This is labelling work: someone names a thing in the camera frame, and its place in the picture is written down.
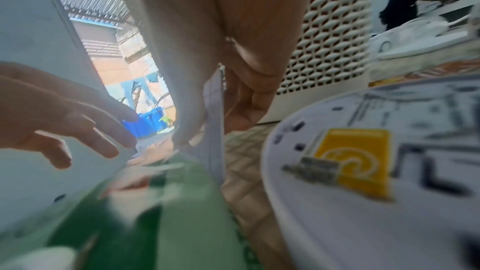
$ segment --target corrugated roof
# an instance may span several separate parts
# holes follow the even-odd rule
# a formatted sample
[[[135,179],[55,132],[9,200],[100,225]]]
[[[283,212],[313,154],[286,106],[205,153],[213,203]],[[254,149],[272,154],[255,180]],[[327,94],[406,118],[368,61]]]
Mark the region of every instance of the corrugated roof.
[[[70,18],[118,26],[129,10],[122,0],[60,0]]]

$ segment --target yellow sticker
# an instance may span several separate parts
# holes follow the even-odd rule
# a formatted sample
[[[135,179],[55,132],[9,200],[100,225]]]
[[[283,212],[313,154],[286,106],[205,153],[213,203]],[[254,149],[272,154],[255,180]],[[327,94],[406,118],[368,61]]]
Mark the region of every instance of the yellow sticker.
[[[371,198],[389,193],[390,133],[380,129],[330,129],[316,158],[340,164],[337,184]]]

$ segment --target black clothing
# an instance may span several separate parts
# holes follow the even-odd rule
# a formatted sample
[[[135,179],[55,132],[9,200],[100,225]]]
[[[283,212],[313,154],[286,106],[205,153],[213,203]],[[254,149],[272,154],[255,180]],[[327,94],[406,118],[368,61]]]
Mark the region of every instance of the black clothing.
[[[398,27],[417,17],[418,0],[388,0],[386,8],[380,12],[380,20],[386,30]]]

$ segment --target tiled floor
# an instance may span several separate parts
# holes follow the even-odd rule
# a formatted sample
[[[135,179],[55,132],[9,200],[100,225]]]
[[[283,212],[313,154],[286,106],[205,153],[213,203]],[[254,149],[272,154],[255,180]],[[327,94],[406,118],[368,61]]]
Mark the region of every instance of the tiled floor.
[[[262,145],[275,124],[225,137],[226,179],[221,187],[266,270],[294,269],[260,175]]]

